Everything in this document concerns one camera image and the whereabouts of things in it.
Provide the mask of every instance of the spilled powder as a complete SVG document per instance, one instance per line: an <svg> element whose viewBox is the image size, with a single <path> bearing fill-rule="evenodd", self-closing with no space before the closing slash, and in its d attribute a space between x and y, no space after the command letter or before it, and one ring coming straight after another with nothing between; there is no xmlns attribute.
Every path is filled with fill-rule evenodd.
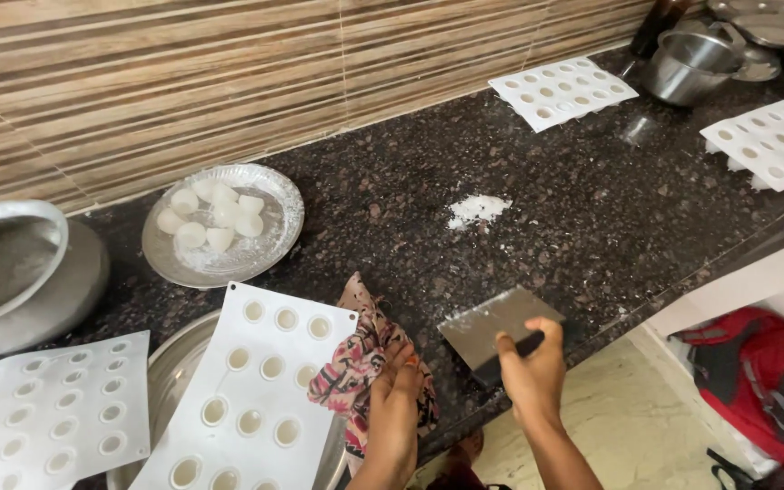
<svg viewBox="0 0 784 490"><path fill-rule="evenodd" d="M450 206L453 217L450 219L450 229L464 229L477 220L492 222L513 201L505 201L491 195L472 195L464 201Z"/></svg>

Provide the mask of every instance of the granite countertop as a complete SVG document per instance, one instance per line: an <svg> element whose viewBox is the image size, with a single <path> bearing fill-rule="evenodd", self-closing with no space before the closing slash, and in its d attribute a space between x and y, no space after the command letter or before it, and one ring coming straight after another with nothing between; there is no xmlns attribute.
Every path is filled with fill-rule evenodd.
<svg viewBox="0 0 784 490"><path fill-rule="evenodd" d="M613 73L627 62L625 50L592 58ZM566 352L575 365L784 227L784 192L754 192L698 135L781 99L784 73L694 110L644 95L535 134L485 90L267 157L307 217L289 256L248 283L333 304L362 273L435 373L441 419L420 442L424 463L510 406L470 378L436 330L445 317L522 284L586 325ZM155 349L222 306L223 289L170 284L142 256L159 195L80 217L108 246L110 286L91 318L39 348L149 328ZM449 206L469 195L512 205L450 230ZM76 488L104 488L103 475Z"/></svg>

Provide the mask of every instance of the red backpack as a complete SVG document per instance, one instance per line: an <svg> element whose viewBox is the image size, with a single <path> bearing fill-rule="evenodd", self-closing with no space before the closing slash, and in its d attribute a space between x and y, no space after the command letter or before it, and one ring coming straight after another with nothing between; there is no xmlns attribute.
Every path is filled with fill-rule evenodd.
<svg viewBox="0 0 784 490"><path fill-rule="evenodd" d="M784 466L784 318L746 307L674 334L706 403Z"/></svg>

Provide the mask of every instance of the brown bottle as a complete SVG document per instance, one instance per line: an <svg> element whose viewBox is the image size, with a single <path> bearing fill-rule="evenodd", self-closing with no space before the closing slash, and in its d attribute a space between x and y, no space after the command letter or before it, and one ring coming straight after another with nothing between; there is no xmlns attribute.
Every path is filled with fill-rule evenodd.
<svg viewBox="0 0 784 490"><path fill-rule="evenodd" d="M631 40L631 53L640 58L651 58L659 49L659 34L680 22L689 6L691 0L655 0L652 10Z"/></svg>

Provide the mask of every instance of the printed cloth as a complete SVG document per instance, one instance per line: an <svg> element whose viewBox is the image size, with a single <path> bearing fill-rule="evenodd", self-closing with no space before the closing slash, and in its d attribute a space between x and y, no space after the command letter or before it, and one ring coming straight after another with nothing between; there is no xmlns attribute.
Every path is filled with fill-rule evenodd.
<svg viewBox="0 0 784 490"><path fill-rule="evenodd" d="M341 342L327 363L310 382L308 398L314 403L349 418L344 442L349 472L354 475L365 459L368 446L369 388L386 364L385 348L392 342L412 343L397 323L383 315L377 304L381 296L372 296L356 272L347 281L338 307L352 309L359 314L355 333ZM429 366L419 362L425 375L422 393L416 404L419 408L419 437L437 425L439 409Z"/></svg>

